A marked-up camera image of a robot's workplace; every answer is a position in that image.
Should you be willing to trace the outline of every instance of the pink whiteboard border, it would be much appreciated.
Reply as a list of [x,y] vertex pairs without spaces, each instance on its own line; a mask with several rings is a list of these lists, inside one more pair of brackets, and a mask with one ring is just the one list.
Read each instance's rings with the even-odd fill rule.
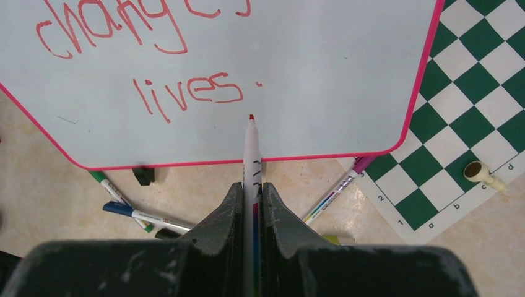
[[[313,156],[297,156],[297,157],[275,157],[275,158],[263,158],[262,161],[292,161],[292,160],[306,160],[306,159],[317,159],[317,158],[345,158],[345,157],[356,157],[356,156],[369,156],[369,155],[384,155],[401,146],[409,130],[410,120],[412,119],[412,113],[414,112],[414,106],[417,99],[417,94],[419,93],[419,88],[423,81],[423,75],[425,73],[425,68],[427,66],[427,60],[430,56],[430,50],[432,48],[432,42],[436,35],[438,24],[440,22],[441,11],[443,10],[443,5],[445,0],[437,0],[436,6],[434,7],[434,12],[432,19],[430,21],[430,27],[428,29],[427,39],[425,41],[425,46],[423,47],[423,53],[421,54],[421,60],[419,62],[419,68],[417,70],[417,75],[415,77],[414,87],[412,89],[412,96],[410,98],[409,107],[407,109],[407,114],[405,116],[405,122],[403,124],[403,129],[401,131],[401,136],[399,141],[391,148],[383,150],[381,152],[363,152],[363,153],[340,153],[340,154],[331,154],[331,155],[313,155]],[[11,94],[10,91],[0,82],[0,90],[13,101],[13,103],[22,110],[22,112],[33,122],[33,124],[39,128],[39,130],[46,135],[46,137],[54,144],[54,146],[73,164],[76,166],[86,169],[86,170],[119,170],[119,169],[129,169],[140,167],[143,165],[129,165],[129,166],[116,166],[116,167],[99,167],[99,168],[89,168],[82,164],[79,164],[67,154],[67,152],[54,140],[51,135],[42,127],[37,120],[22,106],[22,104]],[[239,160],[221,160],[221,161],[205,161],[205,162],[189,162],[189,163],[173,163],[173,164],[156,164],[156,165],[146,165],[146,167],[171,167],[171,166],[196,166],[196,165],[219,165],[219,164],[231,164],[231,163],[242,163],[242,159]]]

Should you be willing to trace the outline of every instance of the beige table surface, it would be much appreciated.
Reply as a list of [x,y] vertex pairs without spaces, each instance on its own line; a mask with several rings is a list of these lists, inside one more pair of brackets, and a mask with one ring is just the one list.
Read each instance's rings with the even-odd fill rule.
[[[110,200],[105,190],[69,163],[1,92],[0,114],[0,250],[23,257],[50,240],[154,237],[129,218],[103,212]],[[265,163],[262,177],[302,217],[343,173],[333,159],[284,161]],[[165,168],[149,187],[140,187],[131,170],[107,174],[140,208],[198,223],[241,181],[242,165]],[[312,228],[353,236],[358,244],[404,244],[355,184]],[[452,250],[481,295],[525,296],[525,175],[429,245]]]

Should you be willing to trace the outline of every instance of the chess piece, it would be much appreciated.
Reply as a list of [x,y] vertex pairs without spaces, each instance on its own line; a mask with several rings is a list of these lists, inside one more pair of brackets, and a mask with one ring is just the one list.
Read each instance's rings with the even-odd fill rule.
[[500,192],[505,192],[507,190],[505,183],[498,178],[491,176],[488,166],[479,161],[474,161],[468,164],[463,171],[463,176],[473,183],[483,181],[487,186]]

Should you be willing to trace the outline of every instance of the red handwriting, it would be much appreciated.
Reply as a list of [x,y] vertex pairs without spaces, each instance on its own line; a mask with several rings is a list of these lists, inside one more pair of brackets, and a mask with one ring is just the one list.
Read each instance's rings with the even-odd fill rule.
[[[62,59],[72,59],[73,54],[67,50],[53,50],[49,46],[48,42],[45,40],[44,35],[42,34],[42,31],[45,27],[54,25],[54,22],[56,22],[64,31],[64,33],[67,35],[69,40],[71,41],[73,47],[75,47],[75,50],[78,54],[82,54],[82,47],[80,45],[79,39],[77,37],[77,32],[74,31],[73,26],[71,24],[71,20],[74,19],[79,26],[80,30],[85,36],[85,39],[89,42],[89,44],[93,47],[96,47],[97,45],[95,42],[93,42],[92,37],[97,38],[111,38],[114,34],[114,29],[117,31],[120,31],[123,29],[123,26],[121,24],[117,24],[115,19],[112,18],[110,12],[108,11],[107,7],[104,5],[102,0],[79,0],[77,5],[77,14],[74,12],[69,5],[66,3],[63,3],[63,19],[60,18],[60,16],[57,13],[57,10],[50,4],[50,0],[43,0],[48,9],[50,10],[51,14],[54,17],[54,21],[52,20],[44,20],[42,22],[37,23],[35,29],[37,31],[37,37],[44,46],[44,48],[49,51],[53,56],[56,56],[58,58]],[[181,48],[178,49],[166,49],[162,46],[160,46],[158,43],[154,43],[153,46],[155,49],[157,49],[161,53],[165,54],[185,54],[188,52],[188,46],[186,45],[186,40],[182,34],[182,31],[175,20],[175,17],[171,13],[171,10],[166,2],[166,0],[158,0],[160,3],[160,6],[162,10],[160,12],[151,12],[149,11],[146,6],[144,5],[143,0],[137,0],[138,6],[131,1],[131,0],[116,0],[117,8],[116,12],[118,13],[120,19],[122,22],[126,25],[128,30],[135,36],[135,39],[137,40],[137,43],[139,45],[142,45],[142,38],[139,35],[136,24],[133,23],[132,18],[130,17],[129,13],[133,11],[138,18],[142,21],[142,23],[148,28],[148,30],[153,31],[154,28],[151,26],[151,24],[148,22],[148,20],[152,19],[160,19],[164,17],[168,17],[170,19],[171,24],[173,25],[173,28],[175,29],[176,36],[178,40],[180,41]],[[190,4],[191,0],[184,0],[184,4],[186,6],[186,9],[189,13],[193,15],[197,15],[199,17],[205,17],[208,19],[214,19],[218,17],[221,14],[221,10],[217,9],[214,13],[207,13],[202,11],[197,11],[192,8]],[[244,12],[236,12],[236,15],[239,15],[240,17],[248,17],[251,15],[251,0],[245,0],[246,1],[246,10]],[[100,13],[104,16],[106,26],[107,26],[107,32],[94,32],[91,29],[91,26],[89,25],[89,22],[86,20],[84,16],[84,6],[86,5],[95,5],[100,9]],[[58,52],[65,51],[67,54],[59,54]]]
[[[215,81],[215,79],[226,78],[226,77],[228,77],[228,74],[226,72],[219,72],[219,73],[214,74],[214,75],[212,75],[210,77],[194,77],[192,79],[188,79],[188,81],[186,83],[186,88],[187,88],[187,91],[188,91],[189,95],[193,99],[195,99],[196,101],[213,102],[213,103],[233,103],[233,102],[237,102],[237,101],[242,101],[243,100],[243,92],[242,92],[241,88],[237,84],[220,84],[220,83]],[[199,88],[193,88],[192,89],[191,88],[191,84],[193,84],[195,82],[207,82],[209,84],[209,87],[199,87]],[[147,85],[147,86],[152,86],[153,82],[151,80],[146,79],[146,80],[144,80],[144,84]],[[135,89],[137,90],[137,92],[141,96],[142,101],[144,102],[144,105],[146,106],[147,112],[149,114],[153,114],[153,112],[151,111],[151,109],[149,107],[148,101],[147,101],[146,97],[144,96],[144,92],[139,87],[136,79],[133,79],[133,85],[135,86]],[[188,109],[188,104],[187,104],[186,100],[184,99],[184,92],[183,92],[182,85],[183,85],[182,82],[178,82],[177,83],[178,96],[173,93],[173,91],[171,90],[171,88],[168,85],[164,85],[164,89],[175,100],[175,102],[177,103],[177,105],[179,106],[181,111],[186,111]],[[195,93],[198,93],[198,92],[209,92],[209,91],[213,91],[213,90],[221,89],[221,88],[234,88],[237,91],[238,96],[236,98],[234,98],[234,99],[220,100],[220,101],[214,101],[211,98],[203,98],[203,97],[195,96]],[[164,120],[166,120],[166,123],[171,123],[171,120],[168,118],[168,116],[164,113],[164,110],[162,109],[160,101],[159,101],[159,99],[157,97],[157,92],[152,89],[151,90],[151,95],[152,95],[152,98],[153,98],[153,101],[154,101],[155,105],[157,106],[157,109],[159,110],[160,114],[163,116]]]

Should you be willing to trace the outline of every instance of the black mark on whiteboard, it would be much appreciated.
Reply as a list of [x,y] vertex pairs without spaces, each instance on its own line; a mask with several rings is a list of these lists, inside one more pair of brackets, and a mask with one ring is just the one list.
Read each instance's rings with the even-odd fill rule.
[[79,120],[71,121],[71,120],[69,120],[69,119],[62,118],[61,116],[56,116],[56,117],[59,118],[59,119],[63,119],[64,121],[69,122],[69,123],[71,123],[71,124],[76,124],[76,123],[79,122]]

